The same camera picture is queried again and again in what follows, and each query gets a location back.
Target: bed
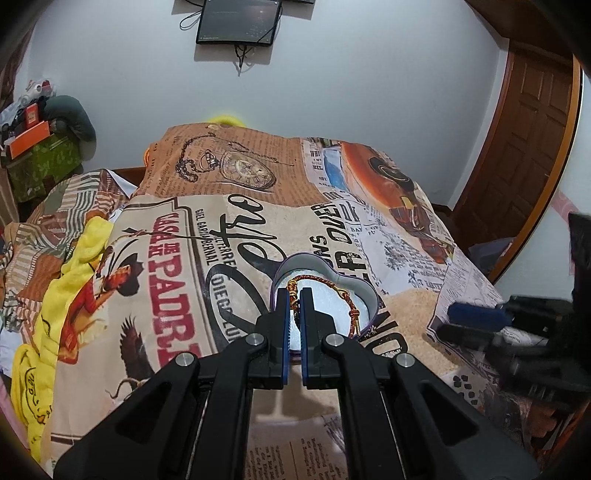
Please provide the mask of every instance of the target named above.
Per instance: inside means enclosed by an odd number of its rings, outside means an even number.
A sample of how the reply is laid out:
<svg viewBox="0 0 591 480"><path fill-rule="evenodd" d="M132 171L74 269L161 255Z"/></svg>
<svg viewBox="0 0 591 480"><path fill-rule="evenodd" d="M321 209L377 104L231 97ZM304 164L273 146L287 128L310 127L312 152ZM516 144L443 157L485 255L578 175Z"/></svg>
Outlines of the bed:
<svg viewBox="0 0 591 480"><path fill-rule="evenodd" d="M51 404L36 417L42 433L28 439L47 472L178 352L210 355L249 331L269 308L278 265L298 252L375 287L379 312L360 338L366 348L412 353L542 462L549 456L531 446L531 402L498 391L481 356L436 341L453 300L501 298L385 153L205 123L170 128L145 161L145 170L120 172L141 181L130 199L111 173L84 174L5 233L5 330L13 344L35 347L44 292L84 225L116 216L83 289L93 300L64 320ZM284 391L255 392L251 424L338 413L336 393L305 390L298 365L291 375Z"/></svg>

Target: yellow towel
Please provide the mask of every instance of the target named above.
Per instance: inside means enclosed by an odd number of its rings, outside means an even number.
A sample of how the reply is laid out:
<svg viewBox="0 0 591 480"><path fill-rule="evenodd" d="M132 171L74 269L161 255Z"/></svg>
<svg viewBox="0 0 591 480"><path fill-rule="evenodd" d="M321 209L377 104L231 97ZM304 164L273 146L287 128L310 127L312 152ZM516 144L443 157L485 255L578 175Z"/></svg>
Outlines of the yellow towel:
<svg viewBox="0 0 591 480"><path fill-rule="evenodd" d="M53 404L61 329L70 304L92 277L90 264L100 261L112 229L113 225L100 217L87 222L71 260L62 265L60 278L49 284L43 297L35 321L34 346L21 345L14 356L10 396L17 416L27 427L31 454L37 462L41 460L41 435Z"/></svg>

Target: eagle illustration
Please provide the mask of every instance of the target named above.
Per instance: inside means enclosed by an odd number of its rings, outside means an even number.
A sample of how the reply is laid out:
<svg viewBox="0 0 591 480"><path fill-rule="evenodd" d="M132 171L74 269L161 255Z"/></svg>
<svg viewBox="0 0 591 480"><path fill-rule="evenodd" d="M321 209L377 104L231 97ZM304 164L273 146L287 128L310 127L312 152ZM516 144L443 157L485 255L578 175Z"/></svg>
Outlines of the eagle illustration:
<svg viewBox="0 0 591 480"><path fill-rule="evenodd" d="M119 383L115 395L109 393L113 400L119 397L119 390L123 385L128 384L133 392L152 378L155 373L148 360L142 334L135 329L135 317L133 319L126 317L121 330L119 347L127 378Z"/></svg>

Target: pocket watch illustration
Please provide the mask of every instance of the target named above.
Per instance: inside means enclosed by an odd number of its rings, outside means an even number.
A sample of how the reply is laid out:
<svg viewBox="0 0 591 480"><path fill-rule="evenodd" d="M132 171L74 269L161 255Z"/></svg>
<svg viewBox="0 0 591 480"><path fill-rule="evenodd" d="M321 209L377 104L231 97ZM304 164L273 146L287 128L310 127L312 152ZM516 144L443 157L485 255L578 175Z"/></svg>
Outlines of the pocket watch illustration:
<svg viewBox="0 0 591 480"><path fill-rule="evenodd" d="M277 179L273 172L255 158L240 152L227 152L222 157L220 171L232 183L256 190L272 187Z"/></svg>
<svg viewBox="0 0 591 480"><path fill-rule="evenodd" d="M232 150L223 153L221 160L218 160L216 154L210 149L206 149L198 160L189 158L187 149L195 140L200 138L223 141L224 146L230 147ZM208 135L191 138L184 143L181 156L176 165L176 171L182 179L196 182L200 173L219 169L222 176L229 183L254 190L267 190L277 182L277 178L271 169L256 157L279 163L274 157L255 154L238 142L218 139L210 132Z"/></svg>

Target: white wall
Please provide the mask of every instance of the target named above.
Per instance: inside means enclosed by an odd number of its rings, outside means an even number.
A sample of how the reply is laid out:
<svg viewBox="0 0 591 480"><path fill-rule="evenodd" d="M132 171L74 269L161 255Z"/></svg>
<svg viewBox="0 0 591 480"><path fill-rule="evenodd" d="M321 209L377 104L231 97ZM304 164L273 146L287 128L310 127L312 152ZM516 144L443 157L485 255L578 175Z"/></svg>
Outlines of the white wall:
<svg viewBox="0 0 591 480"><path fill-rule="evenodd" d="M559 189L582 212L591 212L591 83L585 76L579 124ZM548 208L534 233L495 287L512 294L570 299L570 237L567 223Z"/></svg>
<svg viewBox="0 0 591 480"><path fill-rule="evenodd" d="M98 134L86 164L128 167L167 127L230 114L284 136L384 150L446 204L483 124L500 48L464 0L284 3L275 44L239 77L232 47L195 46L183 0L55 0L31 77L77 97Z"/></svg>
<svg viewBox="0 0 591 480"><path fill-rule="evenodd" d="M478 131L476 139L474 140L474 146L470 151L470 156L468 156L466 165L464 166L464 170L460 175L460 179L457 182L456 188L447 202L447 206L452 210L456 206L457 201L460 199L460 195L462 195L466 183L468 183L468 180L470 180L470 175L472 175L472 170L474 170L474 166L476 165L478 157L480 156L480 152L482 151L482 147L484 146L486 136L488 135L488 131L491 128L492 118L495 116L496 106L499 103L499 97L501 96L501 89L503 87L503 79L505 77L505 69L507 65L507 57L509 55L509 39L496 36L496 40L501 47L501 51L499 52L499 58L496 62L496 72L491 88L491 93L489 95L484 116L482 117L480 130Z"/></svg>

